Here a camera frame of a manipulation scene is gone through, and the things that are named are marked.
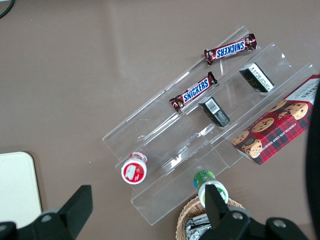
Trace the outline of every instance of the candy bar wrapper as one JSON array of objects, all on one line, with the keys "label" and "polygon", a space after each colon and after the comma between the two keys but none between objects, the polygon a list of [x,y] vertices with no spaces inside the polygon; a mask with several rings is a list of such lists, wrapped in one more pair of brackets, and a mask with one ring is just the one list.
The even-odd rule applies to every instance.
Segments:
[{"label": "candy bar wrapper", "polygon": [[319,80],[320,74],[309,77],[235,137],[231,141],[235,149],[261,165],[304,132],[310,124]]},{"label": "candy bar wrapper", "polygon": [[205,91],[207,91],[211,86],[217,84],[218,81],[215,79],[212,72],[208,72],[208,76],[197,82],[195,85],[191,86],[185,90],[182,94],[170,99],[170,103],[177,112],[181,111],[181,108],[185,105],[191,103],[194,99],[199,97]]},{"label": "candy bar wrapper", "polygon": [[250,33],[239,41],[235,41],[212,50],[206,49],[204,50],[204,56],[208,64],[212,65],[214,61],[218,59],[223,59],[243,51],[252,51],[257,49],[257,46],[255,35]]},{"label": "candy bar wrapper", "polygon": [[268,93],[275,87],[274,83],[255,62],[243,66],[239,72],[256,92]]}]

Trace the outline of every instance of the brown table surface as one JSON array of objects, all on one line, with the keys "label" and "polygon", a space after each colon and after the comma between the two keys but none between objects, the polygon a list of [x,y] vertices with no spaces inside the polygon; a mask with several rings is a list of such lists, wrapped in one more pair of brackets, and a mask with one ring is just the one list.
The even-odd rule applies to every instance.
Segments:
[{"label": "brown table surface", "polygon": [[[17,0],[0,20],[0,153],[33,156],[43,210],[92,185],[79,240],[174,239],[183,206],[150,226],[102,138],[242,25],[261,47],[275,42],[296,70],[318,69],[319,10],[317,0]],[[306,137],[218,179],[257,221],[288,218],[314,238]]]}]

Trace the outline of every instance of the black box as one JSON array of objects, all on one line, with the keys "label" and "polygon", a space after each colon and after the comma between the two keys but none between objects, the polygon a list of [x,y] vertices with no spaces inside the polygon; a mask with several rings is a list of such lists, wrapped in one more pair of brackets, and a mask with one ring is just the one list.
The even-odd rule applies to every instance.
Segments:
[{"label": "black box", "polygon": [[244,65],[239,72],[256,92],[268,93],[275,87],[273,82],[255,62]]},{"label": "black box", "polygon": [[215,125],[224,127],[230,122],[230,118],[221,109],[221,107],[212,96],[205,97],[199,102],[199,105]]}]

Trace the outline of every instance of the acrylic tray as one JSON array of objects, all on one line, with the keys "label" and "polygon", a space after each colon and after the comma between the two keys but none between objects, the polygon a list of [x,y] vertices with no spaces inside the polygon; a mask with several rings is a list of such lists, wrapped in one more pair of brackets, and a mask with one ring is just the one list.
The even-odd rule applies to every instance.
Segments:
[{"label": "acrylic tray", "polygon": [[[235,42],[248,33],[242,27],[215,47]],[[255,92],[239,73],[248,63],[257,63],[275,88],[269,93]],[[218,85],[182,112],[176,112],[169,100],[205,78],[209,71]],[[238,53],[211,66],[201,59],[103,138],[118,158],[115,168],[119,173],[132,152],[142,151],[148,157],[145,180],[131,185],[132,204],[149,224],[158,222],[197,192],[193,178],[198,171],[210,170],[217,176],[240,160],[242,156],[231,140],[314,73],[315,69],[308,65],[295,74],[275,44]],[[207,96],[213,96],[229,116],[227,126],[214,125],[198,106]]]}]

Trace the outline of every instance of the barcode label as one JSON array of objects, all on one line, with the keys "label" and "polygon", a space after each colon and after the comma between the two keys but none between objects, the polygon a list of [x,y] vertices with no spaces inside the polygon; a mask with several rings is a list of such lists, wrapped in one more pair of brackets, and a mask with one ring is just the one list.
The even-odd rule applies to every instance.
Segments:
[{"label": "barcode label", "polygon": [[216,112],[218,112],[220,110],[220,108],[218,107],[218,105],[216,104],[216,102],[212,98],[210,98],[209,101],[207,101],[205,103],[205,105],[212,112],[212,114],[215,114]]},{"label": "barcode label", "polygon": [[275,87],[255,63],[250,67],[250,72],[268,92]]}]

